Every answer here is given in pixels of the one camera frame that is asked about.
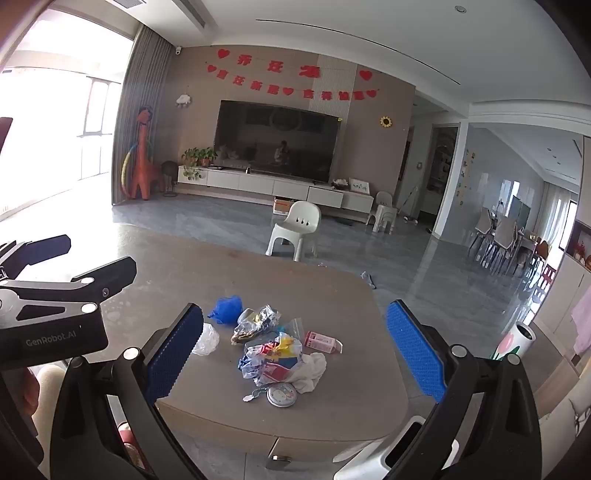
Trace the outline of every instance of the small carton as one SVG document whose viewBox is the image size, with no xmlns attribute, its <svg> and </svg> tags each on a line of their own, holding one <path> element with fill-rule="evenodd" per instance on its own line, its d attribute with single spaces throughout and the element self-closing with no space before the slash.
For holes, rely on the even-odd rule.
<svg viewBox="0 0 591 480">
<path fill-rule="evenodd" d="M 316 332 L 306 333 L 304 345 L 324 353 L 343 353 L 343 344 L 336 338 L 327 337 Z"/>
</svg>

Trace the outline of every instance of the orange giraffe toy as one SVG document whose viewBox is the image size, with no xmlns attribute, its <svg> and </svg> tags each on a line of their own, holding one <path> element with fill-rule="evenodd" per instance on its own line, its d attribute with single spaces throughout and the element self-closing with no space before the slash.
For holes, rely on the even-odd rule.
<svg viewBox="0 0 591 480">
<path fill-rule="evenodd" d="M 150 199 L 150 185 L 158 181 L 160 191 L 164 191 L 164 177 L 160 170 L 148 160 L 148 124 L 152 120 L 152 110 L 149 106 L 139 109 L 138 149 L 135 156 L 134 176 L 131 179 L 131 190 L 124 193 L 129 198 L 136 198 L 138 187 L 144 200 Z"/>
</svg>

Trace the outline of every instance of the ceiling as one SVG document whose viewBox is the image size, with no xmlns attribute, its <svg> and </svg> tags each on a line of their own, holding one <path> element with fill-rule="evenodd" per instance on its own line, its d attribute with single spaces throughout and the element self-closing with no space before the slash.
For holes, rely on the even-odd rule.
<svg viewBox="0 0 591 480">
<path fill-rule="evenodd" d="M 591 79 L 533 0 L 145 1 L 124 10 L 175 45 L 263 45 L 331 55 L 410 82 L 458 113 L 486 100 L 591 104 Z M 458 3 L 465 13 L 455 10 Z"/>
<path fill-rule="evenodd" d="M 576 193 L 581 184 L 583 137 L 580 134 L 518 124 L 475 124 L 509 145 L 549 183 Z"/>
</svg>

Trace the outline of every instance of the ceiling track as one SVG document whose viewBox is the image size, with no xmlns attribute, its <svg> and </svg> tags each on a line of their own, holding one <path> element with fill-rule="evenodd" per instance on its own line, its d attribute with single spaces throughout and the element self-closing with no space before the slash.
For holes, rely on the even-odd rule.
<svg viewBox="0 0 591 480">
<path fill-rule="evenodd" d="M 284 20 L 269 20 L 269 19 L 266 19 L 266 18 L 257 18 L 255 21 L 257 21 L 257 22 L 267 22 L 267 23 L 281 23 L 281 24 L 287 24 L 287 25 L 300 25 L 302 27 L 317 28 L 319 30 L 326 30 L 326 31 L 329 31 L 329 32 L 340 33 L 341 35 L 347 35 L 348 37 L 357 38 L 358 40 L 363 40 L 363 41 L 366 41 L 366 42 L 369 42 L 369 43 L 373 43 L 374 45 L 378 45 L 380 47 L 387 48 L 388 50 L 395 51 L 396 53 L 400 53 L 400 55 L 403 55 L 403 56 L 405 56 L 408 59 L 414 60 L 417 63 L 420 63 L 421 65 L 427 67 L 428 69 L 431 69 L 434 72 L 437 72 L 439 75 L 442 75 L 445 78 L 447 78 L 448 80 L 451 80 L 456 85 L 461 85 L 460 82 L 458 82 L 457 80 L 454 80 L 453 78 L 451 78 L 448 75 L 445 75 L 445 73 L 441 72 L 440 70 L 437 70 L 435 67 L 432 67 L 428 63 L 425 63 L 425 62 L 423 62 L 423 61 L 421 61 L 419 59 L 416 59 L 415 57 L 413 57 L 411 55 L 408 55 L 408 54 L 406 54 L 406 53 L 404 53 L 404 52 L 402 52 L 400 50 L 396 50 L 396 48 L 388 47 L 387 45 L 384 45 L 383 43 L 376 42 L 376 41 L 370 40 L 368 38 L 363 38 L 363 37 L 359 37 L 357 35 L 353 35 L 351 33 L 342 32 L 341 30 L 335 30 L 334 28 L 319 27 L 318 25 L 311 25 L 311 24 L 307 24 L 307 23 L 288 22 L 288 21 L 284 21 Z"/>
</svg>

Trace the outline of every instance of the sunflower wall decoration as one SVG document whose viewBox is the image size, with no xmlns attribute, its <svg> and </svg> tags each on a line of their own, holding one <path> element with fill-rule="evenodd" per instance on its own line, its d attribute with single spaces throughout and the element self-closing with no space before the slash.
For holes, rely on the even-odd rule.
<svg viewBox="0 0 591 480">
<path fill-rule="evenodd" d="M 390 128 L 392 126 L 392 119 L 388 116 L 383 116 L 379 119 L 379 124 L 384 128 Z"/>
</svg>

